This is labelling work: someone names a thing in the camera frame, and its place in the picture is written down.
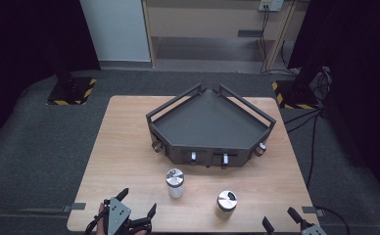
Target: metal cylinder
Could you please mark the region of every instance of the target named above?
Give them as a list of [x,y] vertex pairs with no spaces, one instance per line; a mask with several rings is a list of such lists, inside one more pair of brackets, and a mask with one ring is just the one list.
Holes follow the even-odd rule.
[[180,198],[184,194],[184,173],[177,168],[169,170],[166,174],[166,185],[172,198]]
[[232,191],[222,191],[217,197],[217,206],[222,212],[232,213],[237,204],[238,200],[236,194]]

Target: wooden table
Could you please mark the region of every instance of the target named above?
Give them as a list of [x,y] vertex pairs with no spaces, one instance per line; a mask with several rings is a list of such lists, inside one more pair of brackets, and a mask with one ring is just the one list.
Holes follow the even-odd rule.
[[[154,232],[263,232],[266,216],[275,232],[299,232],[300,225],[287,213],[293,207],[308,222],[318,223],[305,182],[276,102],[271,98],[246,98],[277,120],[262,157],[252,157],[243,167],[221,169],[201,165],[174,165],[151,147],[145,115],[172,97],[114,96],[105,113],[98,137],[80,184],[68,229],[84,231],[104,199],[129,188],[123,203],[132,209],[130,218],[147,214],[154,203]],[[185,192],[172,199],[166,188],[166,173],[174,167],[185,175]],[[225,219],[217,216],[216,198],[233,191],[238,205]]]

